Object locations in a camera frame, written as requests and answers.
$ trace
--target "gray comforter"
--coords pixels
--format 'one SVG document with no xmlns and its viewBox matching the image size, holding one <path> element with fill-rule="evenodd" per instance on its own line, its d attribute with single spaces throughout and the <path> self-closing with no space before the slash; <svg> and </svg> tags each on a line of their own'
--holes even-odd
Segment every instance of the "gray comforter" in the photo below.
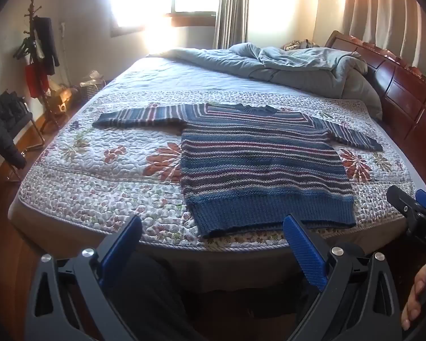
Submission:
<svg viewBox="0 0 426 341">
<path fill-rule="evenodd" d="M 331 99 L 342 98 L 350 70 L 366 74 L 357 52 L 327 47 L 284 51 L 239 43 L 226 50 L 172 49 L 153 56 L 183 60 L 202 68 L 239 77 L 282 84 Z"/>
</svg>

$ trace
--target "wooden coat stand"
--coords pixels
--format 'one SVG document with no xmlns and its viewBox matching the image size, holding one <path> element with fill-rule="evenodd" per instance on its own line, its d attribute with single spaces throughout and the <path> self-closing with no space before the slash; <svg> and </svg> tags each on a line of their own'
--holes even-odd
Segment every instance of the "wooden coat stand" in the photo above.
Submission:
<svg viewBox="0 0 426 341">
<path fill-rule="evenodd" d="M 28 52 L 30 54 L 30 63 L 39 63 L 37 50 L 36 50 L 36 39 L 35 39 L 35 28 L 34 28 L 34 16 L 35 13 L 42 8 L 42 6 L 38 7 L 35 10 L 35 0 L 31 0 L 30 6 L 28 7 L 28 14 L 25 14 L 24 16 L 28 16 L 30 18 L 30 31 L 24 31 L 25 34 L 29 34 L 30 37 L 28 38 Z M 43 99 L 44 103 L 44 123 L 41 126 L 41 132 L 43 132 L 45 126 L 48 124 L 48 122 L 52 122 L 57 130 L 60 129 L 59 124 L 57 123 L 57 119 L 55 118 L 54 113 L 50 110 L 49 103 L 47 101 L 46 93 L 43 90 L 43 85 L 41 83 L 41 77 L 40 77 L 40 67 L 39 65 L 35 65 L 35 74 L 36 74 L 36 84 L 37 84 L 37 90 L 40 93 L 41 98 Z"/>
</svg>

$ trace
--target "hand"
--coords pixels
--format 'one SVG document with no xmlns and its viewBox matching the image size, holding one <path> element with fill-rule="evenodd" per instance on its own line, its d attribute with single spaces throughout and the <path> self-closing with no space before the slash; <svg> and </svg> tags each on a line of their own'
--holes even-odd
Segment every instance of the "hand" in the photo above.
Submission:
<svg viewBox="0 0 426 341">
<path fill-rule="evenodd" d="M 426 264 L 415 276 L 414 285 L 410 291 L 407 304 L 402 311 L 401 323 L 403 330 L 410 328 L 410 323 L 418 318 L 421 313 L 421 304 L 418 302 L 418 296 L 426 286 Z"/>
</svg>

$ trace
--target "headboard panel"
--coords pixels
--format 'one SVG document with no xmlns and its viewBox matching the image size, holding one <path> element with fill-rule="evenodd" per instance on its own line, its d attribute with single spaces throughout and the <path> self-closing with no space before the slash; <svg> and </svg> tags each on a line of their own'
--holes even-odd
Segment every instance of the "headboard panel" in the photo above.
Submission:
<svg viewBox="0 0 426 341">
<path fill-rule="evenodd" d="M 380 123 L 426 183 L 426 76 L 388 50 L 334 31 L 326 47 L 357 51 L 382 101 Z"/>
</svg>

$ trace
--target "sweater sleeve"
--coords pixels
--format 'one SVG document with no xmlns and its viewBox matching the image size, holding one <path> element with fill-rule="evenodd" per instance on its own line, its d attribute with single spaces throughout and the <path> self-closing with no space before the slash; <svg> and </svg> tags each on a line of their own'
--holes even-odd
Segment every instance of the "sweater sleeve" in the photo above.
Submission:
<svg viewBox="0 0 426 341">
<path fill-rule="evenodd" d="M 382 145 L 367 135 L 327 120 L 311 117 L 317 129 L 327 129 L 332 140 L 359 149 L 382 151 Z"/>
<path fill-rule="evenodd" d="M 195 105 L 156 106 L 123 109 L 103 113 L 93 122 L 93 127 L 130 128 L 147 125 L 184 124 L 193 117 Z"/>
</svg>

